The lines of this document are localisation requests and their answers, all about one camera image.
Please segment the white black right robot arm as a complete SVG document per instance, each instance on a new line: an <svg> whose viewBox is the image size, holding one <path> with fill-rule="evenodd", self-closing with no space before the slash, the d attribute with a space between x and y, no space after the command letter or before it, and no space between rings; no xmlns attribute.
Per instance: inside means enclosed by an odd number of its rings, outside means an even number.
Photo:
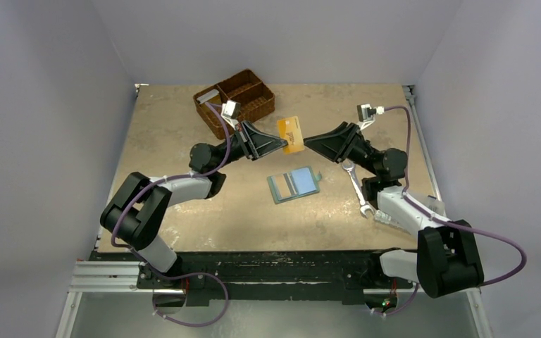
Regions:
<svg viewBox="0 0 541 338"><path fill-rule="evenodd" d="M385 286L395 277L412 281L438 298L479 287L484 281L480 254L471 226L452 222L421 204L402 186L408 156L396 148L378 150L354 123L342 123L325 134L304 139L305 147L334 162L345 160L373 174L362 181L362 197L388 223L415 236L412 250L386 249L372 257L369 281Z"/></svg>

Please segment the teal card holder wallet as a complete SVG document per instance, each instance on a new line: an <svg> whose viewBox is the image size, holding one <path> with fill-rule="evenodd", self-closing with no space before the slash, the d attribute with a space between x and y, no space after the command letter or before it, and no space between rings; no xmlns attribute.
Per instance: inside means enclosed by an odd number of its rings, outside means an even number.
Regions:
<svg viewBox="0 0 541 338"><path fill-rule="evenodd" d="M282 204L319 193L321 190L319 182L322 178L320 172L315 172L311 166L306 166L268 176L267 183L274 203Z"/></svg>

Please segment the gold credit card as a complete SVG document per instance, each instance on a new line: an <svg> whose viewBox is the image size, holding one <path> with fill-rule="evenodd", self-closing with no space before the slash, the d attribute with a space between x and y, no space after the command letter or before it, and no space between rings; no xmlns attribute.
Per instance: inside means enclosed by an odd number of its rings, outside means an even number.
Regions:
<svg viewBox="0 0 541 338"><path fill-rule="evenodd" d="M287 141L287 146L282 149L284 154L294 154L305 150L301 124L297 116L278 120L277 128L280 138Z"/></svg>

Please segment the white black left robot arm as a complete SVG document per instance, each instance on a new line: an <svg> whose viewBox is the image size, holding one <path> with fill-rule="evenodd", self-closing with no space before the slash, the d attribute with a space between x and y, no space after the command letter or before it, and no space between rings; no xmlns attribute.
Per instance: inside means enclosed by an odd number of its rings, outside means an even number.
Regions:
<svg viewBox="0 0 541 338"><path fill-rule="evenodd" d="M219 145L195 144L189 153L190 171L171 177L150 178L130 173L102 212L99 223L121 239L154 269L154 278L165 288L178 285L182 259L159 235L170 206L210 199L221 190L226 176L220 169L241 158L255 161L285 146L287 141L257 130L250 122L237 124Z"/></svg>

